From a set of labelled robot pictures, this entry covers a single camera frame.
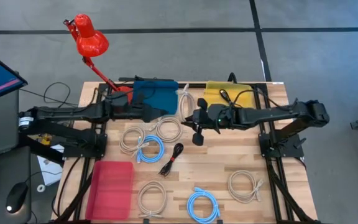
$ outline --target yellow cloth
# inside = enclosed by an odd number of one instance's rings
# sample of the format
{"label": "yellow cloth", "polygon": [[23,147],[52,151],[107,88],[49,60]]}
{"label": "yellow cloth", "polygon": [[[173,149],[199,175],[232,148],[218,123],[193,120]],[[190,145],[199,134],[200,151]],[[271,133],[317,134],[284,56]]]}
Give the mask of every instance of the yellow cloth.
{"label": "yellow cloth", "polygon": [[[251,86],[243,84],[234,84],[231,82],[215,82],[208,81],[206,83],[206,89],[204,91],[204,99],[208,103],[208,106],[211,104],[223,104],[229,105],[220,95],[220,90],[226,90],[229,94],[230,100],[234,101],[236,96],[243,90],[252,90]],[[236,102],[238,105],[241,105],[243,108],[253,108],[254,107],[254,93],[247,92],[240,95],[239,99]]]}

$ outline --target wooden tabletop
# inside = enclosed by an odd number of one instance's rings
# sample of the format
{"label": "wooden tabletop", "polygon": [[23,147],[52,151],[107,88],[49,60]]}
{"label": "wooden tabletop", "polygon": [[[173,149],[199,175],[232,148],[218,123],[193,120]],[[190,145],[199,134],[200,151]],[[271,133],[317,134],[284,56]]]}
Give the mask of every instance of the wooden tabletop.
{"label": "wooden tabletop", "polygon": [[[85,82],[80,98],[80,106],[87,105],[93,95],[94,88],[97,88],[100,82]],[[280,105],[287,105],[288,98],[283,83],[267,83],[269,97]],[[190,93],[197,99],[202,97],[204,89],[191,88]],[[290,120],[277,121],[278,129],[290,123]],[[191,128],[183,127],[184,133],[178,142],[181,142],[185,149],[175,160],[171,173],[167,177],[158,174],[159,170],[166,164],[172,156],[175,143],[165,143],[164,157],[153,164],[144,162],[137,164],[135,159],[127,154],[123,154],[119,147],[119,140],[122,132],[131,126],[140,126],[149,128],[152,124],[143,123],[141,120],[117,120],[109,121],[106,128],[108,135],[108,145],[106,155],[103,161],[131,161],[135,169],[134,185],[132,192],[131,212],[129,219],[124,223],[141,223],[142,218],[137,205],[137,193],[139,189],[150,180],[160,181],[167,190],[167,207],[163,211],[163,218],[151,218],[151,223],[194,223],[186,211],[188,197],[194,193],[194,187],[210,191],[217,199],[220,219],[224,223],[275,223],[273,212],[272,196],[270,193],[269,178],[266,169],[265,159],[260,155],[258,142],[259,127],[240,130],[221,130],[219,135],[213,130],[204,130],[204,145],[195,146],[192,142],[194,131]],[[85,129],[91,125],[86,121],[76,121],[74,128]],[[166,133],[174,133],[176,127],[174,124],[164,124]],[[135,143],[138,136],[128,135],[126,143]],[[149,146],[144,149],[146,154],[155,154],[158,152],[157,146]],[[62,180],[65,179],[67,172],[74,163],[75,158],[65,161],[63,167]],[[67,185],[63,191],[61,212],[70,204],[73,197],[78,192],[81,171],[84,159],[80,159],[69,176]],[[317,219],[313,199],[310,192],[308,178],[305,168],[294,158],[283,158],[285,174],[287,177],[288,188],[293,198],[299,206],[311,218]],[[249,170],[253,173],[256,180],[264,180],[261,188],[262,201],[253,200],[251,203],[242,204],[235,201],[227,191],[227,180],[236,170]],[[60,182],[58,195],[60,193],[63,181]],[[252,190],[251,183],[246,177],[237,177],[234,180],[235,190],[249,192]],[[286,219],[285,207],[282,195],[279,193],[280,207],[282,217]],[[143,196],[144,205],[155,210],[161,203],[161,194],[158,191],[150,190]],[[86,203],[88,201],[88,192],[83,198],[81,209],[81,219],[85,219]],[[211,202],[208,199],[199,198],[195,202],[195,214],[199,217],[207,217],[212,211]]]}

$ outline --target coiled blue cable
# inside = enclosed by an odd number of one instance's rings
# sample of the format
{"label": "coiled blue cable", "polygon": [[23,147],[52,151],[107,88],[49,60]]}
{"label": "coiled blue cable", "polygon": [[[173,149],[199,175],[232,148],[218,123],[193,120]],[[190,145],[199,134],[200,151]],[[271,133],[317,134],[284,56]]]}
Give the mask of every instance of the coiled blue cable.
{"label": "coiled blue cable", "polygon": [[155,157],[147,157],[143,154],[142,149],[137,151],[137,156],[136,156],[136,162],[140,163],[141,161],[145,161],[148,163],[153,163],[153,162],[157,162],[159,161],[162,156],[164,155],[164,144],[162,142],[162,140],[155,136],[155,135],[148,135],[145,137],[144,142],[143,143],[147,143],[149,141],[156,141],[159,145],[160,145],[160,152],[155,156]]}
{"label": "coiled blue cable", "polygon": [[[219,205],[218,202],[216,201],[215,197],[209,193],[206,190],[203,190],[199,187],[195,187],[194,188],[195,193],[192,194],[189,198],[189,200],[187,201],[187,212],[189,213],[189,216],[196,220],[198,223],[202,223],[202,224],[209,224],[212,223],[212,221],[215,220],[216,217],[220,217],[221,216],[221,212],[219,211]],[[197,217],[194,214],[193,211],[193,207],[194,207],[194,201],[198,198],[198,197],[208,197],[211,202],[212,202],[212,206],[213,206],[213,210],[212,210],[212,214],[209,217],[206,218],[200,218]]]}

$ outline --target computer mouse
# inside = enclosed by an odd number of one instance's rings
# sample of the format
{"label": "computer mouse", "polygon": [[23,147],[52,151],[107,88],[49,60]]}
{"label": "computer mouse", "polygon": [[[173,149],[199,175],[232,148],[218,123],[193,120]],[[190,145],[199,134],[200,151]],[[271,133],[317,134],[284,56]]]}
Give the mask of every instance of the computer mouse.
{"label": "computer mouse", "polygon": [[6,198],[6,210],[15,213],[23,206],[25,196],[29,187],[25,182],[17,183],[13,186]]}

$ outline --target lamp shade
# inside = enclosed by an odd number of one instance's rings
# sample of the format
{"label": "lamp shade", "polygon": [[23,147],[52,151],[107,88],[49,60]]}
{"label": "lamp shade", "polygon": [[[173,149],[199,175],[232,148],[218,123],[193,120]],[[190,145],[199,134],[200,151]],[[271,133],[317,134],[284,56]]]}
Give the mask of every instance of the lamp shade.
{"label": "lamp shade", "polygon": [[98,30],[95,30],[89,16],[78,14],[74,18],[74,23],[78,29],[76,40],[77,50],[84,57],[99,56],[109,48],[109,41]]}

